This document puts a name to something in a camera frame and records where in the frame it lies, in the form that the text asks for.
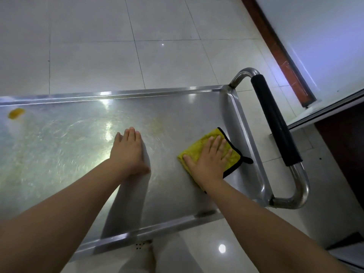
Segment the wet smear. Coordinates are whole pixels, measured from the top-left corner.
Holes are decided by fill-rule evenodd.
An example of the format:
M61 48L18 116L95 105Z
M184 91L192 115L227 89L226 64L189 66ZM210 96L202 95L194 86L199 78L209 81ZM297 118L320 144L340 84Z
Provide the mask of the wet smear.
M22 108L15 108L13 110L11 110L8 114L8 118L9 119L16 119L17 117L19 117L21 114L24 114L25 113L25 110L22 109Z

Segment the yellow cloth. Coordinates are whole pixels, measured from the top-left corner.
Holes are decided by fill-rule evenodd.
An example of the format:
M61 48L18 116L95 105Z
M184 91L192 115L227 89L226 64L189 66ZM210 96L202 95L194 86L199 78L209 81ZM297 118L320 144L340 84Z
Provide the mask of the yellow cloth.
M196 163L198 158L201 155L203 146L205 145L205 143L207 142L207 140L212 136L214 137L214 139L220 135L222 138L225 138L224 134L218 129L214 129L212 130L210 133L206 134L205 136L203 136L201 139L199 139L197 142L195 142L193 145L191 145L190 147L188 147L187 149L185 149L184 151L182 151L178 156L178 160L181 162L181 164L183 165L184 169L191 174L190 170L188 169L186 163L183 160L183 155L187 154L189 155L194 162ZM229 149L232 148L231 145L229 144L229 142L226 142L225 145L225 150L224 150L224 155L226 155L226 153L229 151ZM231 154L231 157L229 159L229 161L226 164L225 167L225 171L228 170L229 168L231 168L233 165L235 165L238 161L240 160L240 154L237 153L234 149L233 152Z

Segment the stainless steel cart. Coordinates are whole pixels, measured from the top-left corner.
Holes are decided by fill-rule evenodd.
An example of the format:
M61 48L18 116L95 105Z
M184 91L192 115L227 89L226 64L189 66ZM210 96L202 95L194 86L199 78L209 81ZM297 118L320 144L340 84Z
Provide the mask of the stainless steel cart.
M275 197L235 88L250 77L296 192ZM25 113L7 117L17 107ZM223 216L176 156L220 127L253 164L226 178L262 206L297 209L309 183L302 159L262 75L240 71L229 85L0 98L0 222L65 188L109 157L117 131L134 126L151 174L108 199L73 259L172 233Z

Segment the cart handle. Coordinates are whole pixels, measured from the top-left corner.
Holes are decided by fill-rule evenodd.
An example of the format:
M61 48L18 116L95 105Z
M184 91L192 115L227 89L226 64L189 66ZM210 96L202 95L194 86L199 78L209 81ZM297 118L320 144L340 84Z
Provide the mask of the cart handle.
M285 165L289 167L296 185L296 190L292 197L279 198L272 194L269 205L275 208L298 209L306 203L310 192L310 185L306 171L302 165L302 158L265 78L256 69L245 68L241 70L233 78L229 86L235 89L243 78L247 76L251 78L254 91L263 108L264 115L279 152L282 155Z

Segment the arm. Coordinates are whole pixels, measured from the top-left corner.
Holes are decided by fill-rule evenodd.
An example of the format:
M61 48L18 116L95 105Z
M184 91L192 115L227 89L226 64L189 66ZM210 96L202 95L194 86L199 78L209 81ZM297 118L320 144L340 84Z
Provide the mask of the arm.
M222 179L231 151L223 157L226 140L220 140L209 139L197 164L187 155L184 161L259 272L349 272L312 239Z
M140 133L117 133L109 159L0 227L0 272L60 272L112 192L149 171Z

